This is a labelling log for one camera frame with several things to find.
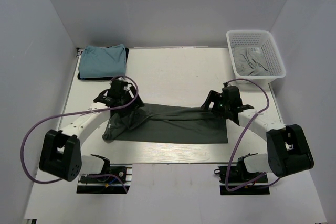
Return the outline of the dark grey t-shirt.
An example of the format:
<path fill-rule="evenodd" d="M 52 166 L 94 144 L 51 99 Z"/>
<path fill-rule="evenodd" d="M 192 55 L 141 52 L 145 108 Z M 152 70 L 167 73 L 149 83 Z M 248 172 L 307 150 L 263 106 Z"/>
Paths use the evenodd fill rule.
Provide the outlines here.
<path fill-rule="evenodd" d="M 174 144 L 226 144 L 226 120 L 200 108 L 146 104 L 128 115 L 115 113 L 102 139 Z"/>

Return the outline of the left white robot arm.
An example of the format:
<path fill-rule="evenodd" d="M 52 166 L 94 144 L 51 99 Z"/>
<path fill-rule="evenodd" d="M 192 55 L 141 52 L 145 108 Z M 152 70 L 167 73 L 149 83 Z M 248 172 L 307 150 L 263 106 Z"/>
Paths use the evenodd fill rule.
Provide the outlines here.
<path fill-rule="evenodd" d="M 110 88 L 100 92 L 88 110 L 78 112 L 78 118 L 60 130 L 46 133 L 39 169 L 68 182 L 77 176 L 108 180 L 111 175 L 108 159 L 96 154 L 82 155 L 81 147 L 111 116 L 129 114 L 143 105 L 135 82 L 112 79 Z"/>

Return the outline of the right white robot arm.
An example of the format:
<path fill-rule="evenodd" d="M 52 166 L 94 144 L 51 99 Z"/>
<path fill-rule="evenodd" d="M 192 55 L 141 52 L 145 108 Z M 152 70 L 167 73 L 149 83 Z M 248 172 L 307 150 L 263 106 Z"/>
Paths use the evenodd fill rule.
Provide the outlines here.
<path fill-rule="evenodd" d="M 302 127 L 272 121 L 251 105 L 244 105 L 237 86 L 225 84 L 221 92 L 211 90 L 202 109 L 234 122 L 244 132 L 252 131 L 266 142 L 266 153 L 247 154 L 238 159 L 236 173 L 241 180 L 247 182 L 262 173 L 283 178 L 314 167 Z"/>

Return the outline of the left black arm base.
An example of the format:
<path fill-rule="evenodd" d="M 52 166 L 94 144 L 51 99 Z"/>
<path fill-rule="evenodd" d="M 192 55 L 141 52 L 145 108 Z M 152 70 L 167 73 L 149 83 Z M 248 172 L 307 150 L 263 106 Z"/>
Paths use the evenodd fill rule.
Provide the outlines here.
<path fill-rule="evenodd" d="M 126 194 L 132 180 L 132 165 L 111 164 L 100 155 L 82 157 L 78 194 Z"/>

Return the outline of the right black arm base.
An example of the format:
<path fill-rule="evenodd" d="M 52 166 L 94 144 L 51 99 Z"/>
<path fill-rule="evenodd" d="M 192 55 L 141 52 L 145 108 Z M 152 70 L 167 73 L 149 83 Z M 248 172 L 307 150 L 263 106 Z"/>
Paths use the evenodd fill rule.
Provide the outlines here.
<path fill-rule="evenodd" d="M 259 176 L 261 173 L 249 173 L 245 167 L 243 159 L 247 157 L 241 157 L 238 159 L 237 163 L 234 163 L 230 167 L 229 177 L 228 177 L 228 188 L 232 189 L 241 184 L 248 182 Z M 228 165 L 222 165 L 214 170 L 214 175 L 219 177 L 219 188 L 221 196 L 242 196 L 242 195 L 269 195 L 270 190 L 268 188 L 268 178 L 267 175 L 259 178 L 253 183 L 235 190 L 228 191 L 225 187 L 225 178 Z"/>

